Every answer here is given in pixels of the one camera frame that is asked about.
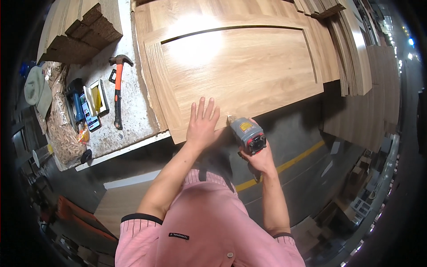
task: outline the yellow tape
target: yellow tape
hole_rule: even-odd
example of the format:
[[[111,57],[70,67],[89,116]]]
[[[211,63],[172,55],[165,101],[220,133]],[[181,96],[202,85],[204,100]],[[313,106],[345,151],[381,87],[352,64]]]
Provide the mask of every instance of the yellow tape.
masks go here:
[[[318,143],[316,143],[314,146],[312,146],[311,148],[307,149],[306,151],[304,151],[303,153],[301,153],[300,155],[296,156],[295,158],[291,159],[288,162],[283,163],[282,165],[280,165],[279,167],[276,168],[277,173],[281,173],[282,171],[286,170],[287,168],[291,167],[292,165],[294,165],[295,163],[297,163],[298,161],[302,160],[303,158],[307,157],[308,155],[310,155],[311,153],[313,153],[314,151],[316,151],[317,149],[319,149],[321,146],[323,146],[325,144],[325,141],[320,141]],[[247,182],[244,182],[240,185],[236,186],[236,190],[237,192],[245,190],[251,186],[256,185],[257,182],[255,182],[254,179],[249,180]]]

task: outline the phone screen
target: phone screen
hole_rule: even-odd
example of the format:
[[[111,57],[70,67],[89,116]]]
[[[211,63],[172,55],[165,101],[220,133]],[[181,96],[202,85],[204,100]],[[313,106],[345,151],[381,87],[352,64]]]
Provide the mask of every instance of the phone screen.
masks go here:
[[[101,124],[98,117],[92,117],[89,111],[88,102],[86,101],[85,94],[80,95],[80,102],[82,103],[83,113],[85,114],[86,122],[88,123],[89,131],[96,130]]]

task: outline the wooden cabinet door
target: wooden cabinet door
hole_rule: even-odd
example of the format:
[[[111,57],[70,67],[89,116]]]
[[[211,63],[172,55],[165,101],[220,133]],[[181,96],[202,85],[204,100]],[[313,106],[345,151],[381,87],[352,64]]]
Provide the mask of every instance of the wooden cabinet door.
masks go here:
[[[189,16],[144,35],[152,82],[174,142],[190,106],[214,97],[227,115],[254,117],[323,92],[312,38],[298,20],[265,15]]]

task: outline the hammer head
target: hammer head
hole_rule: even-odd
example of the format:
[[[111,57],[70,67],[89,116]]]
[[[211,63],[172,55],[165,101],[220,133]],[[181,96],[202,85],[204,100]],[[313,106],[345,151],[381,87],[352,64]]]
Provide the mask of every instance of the hammer head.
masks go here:
[[[130,58],[128,58],[125,55],[118,55],[112,58],[108,59],[108,62],[110,63],[110,66],[117,64],[117,65],[123,65],[124,62],[128,63],[129,65],[131,65],[131,67],[133,66],[133,62],[132,60],[130,60]]]

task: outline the white workbench surface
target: white workbench surface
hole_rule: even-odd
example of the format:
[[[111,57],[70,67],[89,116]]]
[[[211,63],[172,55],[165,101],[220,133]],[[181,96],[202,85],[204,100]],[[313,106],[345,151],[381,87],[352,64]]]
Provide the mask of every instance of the white workbench surface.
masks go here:
[[[71,65],[67,77],[67,83],[75,78],[82,78],[85,86],[102,79],[110,109],[108,114],[100,117],[101,128],[90,133],[93,159],[76,166],[77,171],[170,136],[169,132],[156,135],[157,131],[150,125],[147,114],[148,105],[141,92],[135,66],[130,0],[118,0],[118,2],[123,37],[107,46],[85,66]],[[127,63],[123,66],[121,85],[123,130],[121,131],[114,127],[114,84],[108,81],[111,70],[116,68],[115,65],[110,66],[108,59],[120,54],[128,56],[134,63],[133,67]]]

